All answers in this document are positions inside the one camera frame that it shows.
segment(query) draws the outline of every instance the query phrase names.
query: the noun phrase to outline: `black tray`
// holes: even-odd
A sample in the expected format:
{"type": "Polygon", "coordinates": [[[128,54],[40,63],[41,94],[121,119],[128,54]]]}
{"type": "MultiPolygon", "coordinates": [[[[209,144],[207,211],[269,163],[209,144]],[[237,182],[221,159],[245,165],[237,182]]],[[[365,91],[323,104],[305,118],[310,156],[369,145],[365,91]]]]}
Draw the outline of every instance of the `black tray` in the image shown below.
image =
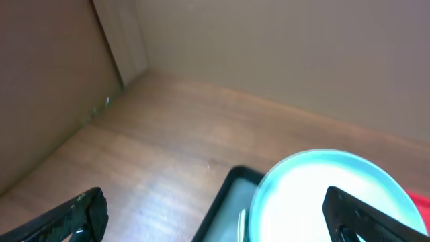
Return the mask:
{"type": "Polygon", "coordinates": [[[233,167],[192,241],[237,241],[239,213],[249,207],[263,177],[251,168],[233,167]]]}

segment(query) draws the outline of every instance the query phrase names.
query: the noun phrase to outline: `wooden floor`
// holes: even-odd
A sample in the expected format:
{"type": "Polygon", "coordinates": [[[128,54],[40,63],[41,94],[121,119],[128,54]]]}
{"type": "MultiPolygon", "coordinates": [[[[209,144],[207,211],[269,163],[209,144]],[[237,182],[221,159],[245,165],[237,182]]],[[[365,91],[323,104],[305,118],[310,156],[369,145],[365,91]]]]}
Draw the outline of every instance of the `wooden floor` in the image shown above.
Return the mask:
{"type": "Polygon", "coordinates": [[[361,155],[430,196],[430,145],[150,74],[0,199],[0,233],[100,186],[104,241],[189,241],[231,167],[266,172],[314,148],[361,155]]]}

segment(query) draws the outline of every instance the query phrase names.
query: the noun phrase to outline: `wall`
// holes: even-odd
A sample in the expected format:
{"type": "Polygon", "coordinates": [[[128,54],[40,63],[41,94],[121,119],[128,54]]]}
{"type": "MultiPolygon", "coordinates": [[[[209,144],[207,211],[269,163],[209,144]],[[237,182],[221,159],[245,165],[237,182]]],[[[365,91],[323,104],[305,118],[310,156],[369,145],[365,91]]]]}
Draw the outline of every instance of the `wall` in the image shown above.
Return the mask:
{"type": "Polygon", "coordinates": [[[137,1],[152,69],[430,141],[430,1],[137,1]]]}
{"type": "Polygon", "coordinates": [[[148,68],[135,0],[93,0],[122,81],[148,68]]]}
{"type": "Polygon", "coordinates": [[[119,92],[87,0],[0,3],[0,192],[119,92]]]}

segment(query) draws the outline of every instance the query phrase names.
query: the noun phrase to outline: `light blue lid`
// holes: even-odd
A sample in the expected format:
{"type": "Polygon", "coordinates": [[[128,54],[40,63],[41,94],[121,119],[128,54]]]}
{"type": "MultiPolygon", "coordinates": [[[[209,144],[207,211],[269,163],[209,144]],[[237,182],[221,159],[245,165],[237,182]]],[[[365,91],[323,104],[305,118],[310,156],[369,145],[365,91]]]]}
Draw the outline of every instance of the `light blue lid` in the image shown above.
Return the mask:
{"type": "Polygon", "coordinates": [[[265,176],[251,203],[251,242],[331,241],[323,215],[329,186],[427,235],[414,203],[385,171],[357,155],[319,149],[287,157],[265,176]]]}

